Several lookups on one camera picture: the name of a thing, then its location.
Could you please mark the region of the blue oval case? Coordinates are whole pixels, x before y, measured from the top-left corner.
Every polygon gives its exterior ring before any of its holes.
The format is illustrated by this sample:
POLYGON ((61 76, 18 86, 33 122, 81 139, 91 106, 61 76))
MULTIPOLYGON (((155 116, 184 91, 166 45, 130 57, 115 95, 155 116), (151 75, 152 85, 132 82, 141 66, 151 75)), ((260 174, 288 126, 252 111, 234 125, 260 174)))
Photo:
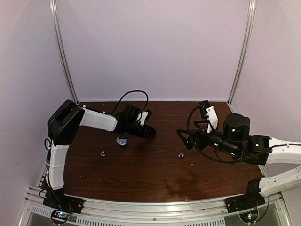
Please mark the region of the blue oval case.
POLYGON ((126 147, 128 144, 128 140, 126 138, 117 138, 116 139, 116 144, 119 147, 126 147))

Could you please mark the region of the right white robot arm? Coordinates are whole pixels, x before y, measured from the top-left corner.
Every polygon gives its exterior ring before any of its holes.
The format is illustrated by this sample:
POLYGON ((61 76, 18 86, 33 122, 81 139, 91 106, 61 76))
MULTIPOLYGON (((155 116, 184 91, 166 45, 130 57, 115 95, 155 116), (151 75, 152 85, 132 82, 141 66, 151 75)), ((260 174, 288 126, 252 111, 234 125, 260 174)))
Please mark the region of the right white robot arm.
POLYGON ((247 163, 294 164, 295 168, 272 177, 248 182, 241 204, 250 208, 259 196, 272 194, 301 185, 301 144, 264 135, 250 135, 250 119, 237 113, 227 115, 220 132, 209 117, 193 122, 196 129, 178 129, 177 135, 188 150, 195 148, 202 156, 214 162, 234 165, 247 163))

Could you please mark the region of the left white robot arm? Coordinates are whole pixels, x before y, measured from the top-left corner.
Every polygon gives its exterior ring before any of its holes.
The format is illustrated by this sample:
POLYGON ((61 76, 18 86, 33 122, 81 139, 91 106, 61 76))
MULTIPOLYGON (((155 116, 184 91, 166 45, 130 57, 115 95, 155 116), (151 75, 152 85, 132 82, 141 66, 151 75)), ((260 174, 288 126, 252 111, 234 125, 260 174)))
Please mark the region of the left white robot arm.
POLYGON ((66 155, 79 127, 91 127, 119 135, 127 133, 148 139, 156 135, 156 130, 145 123, 151 114, 149 109, 141 110, 130 104, 127 104, 123 111, 112 114, 66 100, 47 122, 48 138, 45 140, 45 148, 48 155, 45 189, 51 193, 49 201, 57 209, 63 209, 68 204, 67 197, 60 192, 64 188, 63 175, 66 155))

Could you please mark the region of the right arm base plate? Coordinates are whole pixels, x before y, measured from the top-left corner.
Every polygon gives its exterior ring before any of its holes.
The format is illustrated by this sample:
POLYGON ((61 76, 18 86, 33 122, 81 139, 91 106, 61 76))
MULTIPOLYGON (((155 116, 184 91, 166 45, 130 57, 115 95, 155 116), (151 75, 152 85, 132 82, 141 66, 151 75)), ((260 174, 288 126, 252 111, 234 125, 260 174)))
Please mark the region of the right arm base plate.
POLYGON ((228 213, 243 211, 265 204, 263 197, 255 195, 242 195, 225 199, 228 213))

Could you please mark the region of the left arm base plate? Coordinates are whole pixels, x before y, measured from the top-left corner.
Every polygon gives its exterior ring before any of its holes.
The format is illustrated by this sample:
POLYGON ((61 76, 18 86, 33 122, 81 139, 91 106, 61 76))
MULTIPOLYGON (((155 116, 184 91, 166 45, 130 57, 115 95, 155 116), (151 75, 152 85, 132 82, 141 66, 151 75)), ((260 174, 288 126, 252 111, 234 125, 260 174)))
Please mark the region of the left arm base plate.
POLYGON ((55 197, 53 194, 46 194, 43 205, 53 209, 63 210, 69 213, 80 214, 82 211, 84 200, 63 195, 62 197, 55 197))

